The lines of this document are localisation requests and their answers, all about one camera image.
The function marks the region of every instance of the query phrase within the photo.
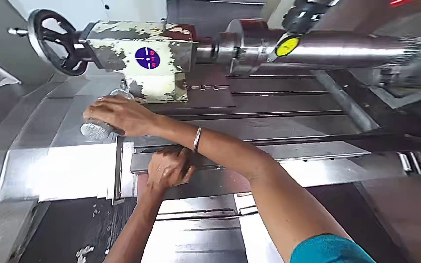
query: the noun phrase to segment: wrist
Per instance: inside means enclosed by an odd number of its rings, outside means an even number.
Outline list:
[[[163,134],[163,131],[167,129],[167,125],[170,122],[170,120],[171,119],[165,115],[155,115],[155,118],[152,121],[152,125],[149,129],[149,135],[160,137]]]
[[[156,194],[156,195],[164,195],[165,192],[168,190],[168,187],[164,184],[154,182],[154,181],[148,181],[145,185],[146,192],[150,194]]]

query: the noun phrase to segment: teal sleeve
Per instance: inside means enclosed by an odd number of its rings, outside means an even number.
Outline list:
[[[293,250],[290,263],[375,263],[355,242],[336,235],[308,238]]]

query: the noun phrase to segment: handwheel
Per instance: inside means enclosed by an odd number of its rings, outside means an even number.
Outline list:
[[[43,26],[43,21],[53,18],[66,33],[58,33]],[[33,11],[28,20],[27,33],[33,49],[46,63],[55,69],[70,76],[82,75],[87,69],[87,60],[83,52],[77,50],[74,44],[79,44],[79,32],[62,15],[50,11],[38,9]],[[59,57],[47,43],[53,42],[62,45],[68,55]]]

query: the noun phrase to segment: metal bracelet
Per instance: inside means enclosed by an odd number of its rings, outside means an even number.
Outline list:
[[[199,146],[199,139],[201,138],[201,131],[202,131],[202,126],[199,126],[197,128],[196,138],[194,139],[193,152],[197,152],[197,147]]]

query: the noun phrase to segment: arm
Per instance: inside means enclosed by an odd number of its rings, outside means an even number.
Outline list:
[[[136,102],[118,97],[95,102],[84,117],[104,120],[125,130],[128,136],[156,135],[190,149],[197,130],[195,126],[156,115]],[[348,238],[331,214],[259,148],[204,129],[198,152],[248,179],[262,220],[286,262],[297,244],[312,236],[330,233]]]
[[[186,148],[167,148],[153,155],[145,190],[104,263],[141,261],[163,195],[171,186],[188,182],[196,169],[191,166],[183,171],[189,154]]]

